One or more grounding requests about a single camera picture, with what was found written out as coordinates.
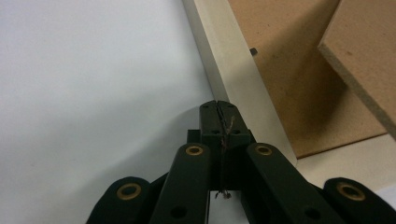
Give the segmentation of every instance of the wooden board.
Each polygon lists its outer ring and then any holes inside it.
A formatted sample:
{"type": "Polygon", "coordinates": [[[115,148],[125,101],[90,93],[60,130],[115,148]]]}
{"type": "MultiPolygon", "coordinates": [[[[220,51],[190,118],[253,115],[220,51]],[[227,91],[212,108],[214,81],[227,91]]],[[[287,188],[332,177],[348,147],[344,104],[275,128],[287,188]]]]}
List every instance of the wooden board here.
{"type": "Polygon", "coordinates": [[[317,49],[337,1],[229,2],[298,158],[386,132],[317,49]]]}
{"type": "Polygon", "coordinates": [[[319,49],[396,138],[396,1],[342,1],[319,49]]]}
{"type": "Polygon", "coordinates": [[[184,0],[216,100],[238,106],[256,140],[297,160],[227,0],[184,0]]]}

